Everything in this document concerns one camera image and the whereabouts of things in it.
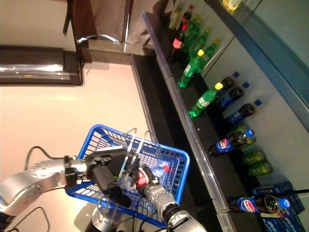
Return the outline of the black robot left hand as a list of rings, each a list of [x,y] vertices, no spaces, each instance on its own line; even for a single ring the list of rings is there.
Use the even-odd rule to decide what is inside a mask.
[[[124,148],[110,148],[95,151],[85,158],[86,178],[94,181],[101,192],[111,201],[126,208],[132,204],[132,200],[124,194],[118,184],[122,174],[127,174],[130,183],[137,181],[140,158],[134,152],[128,152]]]

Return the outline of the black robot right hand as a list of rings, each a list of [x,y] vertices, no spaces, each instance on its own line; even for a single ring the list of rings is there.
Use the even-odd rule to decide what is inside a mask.
[[[160,183],[160,168],[159,166],[149,167],[146,164],[140,166],[140,159],[135,158],[128,167],[130,187],[143,195],[146,187],[158,185]]]

